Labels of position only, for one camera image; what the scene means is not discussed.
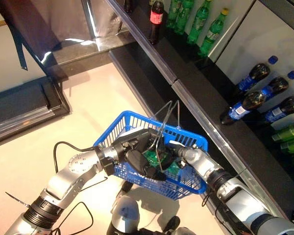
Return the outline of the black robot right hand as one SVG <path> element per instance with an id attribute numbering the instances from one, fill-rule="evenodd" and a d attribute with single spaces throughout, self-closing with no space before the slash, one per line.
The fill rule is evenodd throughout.
<path id="1" fill-rule="evenodd" d="M 178 151 L 180 148 L 184 147 L 182 144 L 169 143 L 167 146 L 163 146 L 158 150 L 158 155 L 160 157 L 161 168 L 163 170 L 171 169 L 173 171 L 178 171 L 183 168 L 181 163 L 181 158 L 178 156 Z"/>

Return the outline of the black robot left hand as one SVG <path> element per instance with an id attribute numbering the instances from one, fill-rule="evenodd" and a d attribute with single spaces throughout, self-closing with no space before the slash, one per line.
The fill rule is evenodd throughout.
<path id="1" fill-rule="evenodd" d="M 134 128 L 118 137 L 111 147 L 117 152 L 120 163 L 127 162 L 139 174 L 156 181 L 165 181 L 166 175 L 152 166 L 143 153 L 151 147 L 157 131 L 152 128 Z"/>

